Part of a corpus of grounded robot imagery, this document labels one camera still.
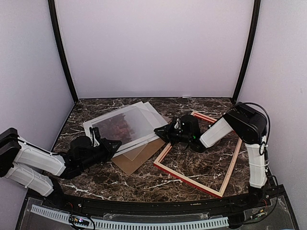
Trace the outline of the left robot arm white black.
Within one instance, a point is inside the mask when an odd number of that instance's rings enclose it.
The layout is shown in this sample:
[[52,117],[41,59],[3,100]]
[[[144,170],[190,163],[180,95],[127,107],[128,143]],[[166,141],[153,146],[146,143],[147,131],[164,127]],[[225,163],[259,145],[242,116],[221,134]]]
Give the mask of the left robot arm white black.
[[75,138],[67,152],[53,153],[29,143],[11,127],[0,135],[0,175],[48,197],[57,209],[63,209],[68,204],[67,197],[57,191],[60,187],[54,180],[36,170],[73,179],[86,169],[111,160],[121,145],[120,140],[102,138],[94,127],[90,136]]

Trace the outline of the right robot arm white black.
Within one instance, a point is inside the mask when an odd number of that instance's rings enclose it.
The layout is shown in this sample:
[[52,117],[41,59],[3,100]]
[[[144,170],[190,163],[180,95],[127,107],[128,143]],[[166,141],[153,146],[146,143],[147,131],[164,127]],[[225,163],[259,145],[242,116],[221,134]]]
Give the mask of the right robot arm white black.
[[267,112],[253,108],[254,103],[237,103],[201,133],[193,115],[174,117],[171,123],[154,129],[154,133],[170,144],[185,143],[192,150],[203,153],[230,132],[235,132],[248,151],[249,185],[261,189],[267,182],[267,142],[271,123]]

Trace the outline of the red wooden picture frame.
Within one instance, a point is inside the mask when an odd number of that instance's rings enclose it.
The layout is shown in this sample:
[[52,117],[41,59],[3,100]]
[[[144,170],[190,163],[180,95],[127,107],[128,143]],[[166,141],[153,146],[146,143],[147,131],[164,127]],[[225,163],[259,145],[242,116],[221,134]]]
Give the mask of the red wooden picture frame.
[[241,145],[242,140],[233,131],[203,153],[184,143],[168,143],[153,164],[180,181],[221,198],[233,174]]

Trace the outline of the white mat with photo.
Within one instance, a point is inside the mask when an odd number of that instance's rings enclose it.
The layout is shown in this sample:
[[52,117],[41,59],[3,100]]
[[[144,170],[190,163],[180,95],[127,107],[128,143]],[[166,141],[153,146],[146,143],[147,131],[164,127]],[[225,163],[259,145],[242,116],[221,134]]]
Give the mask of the white mat with photo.
[[158,139],[154,129],[168,124],[149,102],[137,102],[83,123],[85,133],[97,127],[100,136],[120,140],[122,145],[115,157]]

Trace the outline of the clear acrylic sheet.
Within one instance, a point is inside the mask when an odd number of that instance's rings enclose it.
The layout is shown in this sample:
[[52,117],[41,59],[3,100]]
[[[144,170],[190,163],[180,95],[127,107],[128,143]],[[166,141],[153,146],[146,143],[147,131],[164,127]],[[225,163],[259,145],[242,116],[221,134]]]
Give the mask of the clear acrylic sheet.
[[[170,121],[169,117],[163,118],[167,122]],[[131,161],[133,161],[149,143],[158,139],[157,135],[154,133],[149,135],[143,134],[138,119],[122,119],[119,121],[115,128],[115,137],[123,142],[123,146],[119,148],[112,160],[125,156]]]

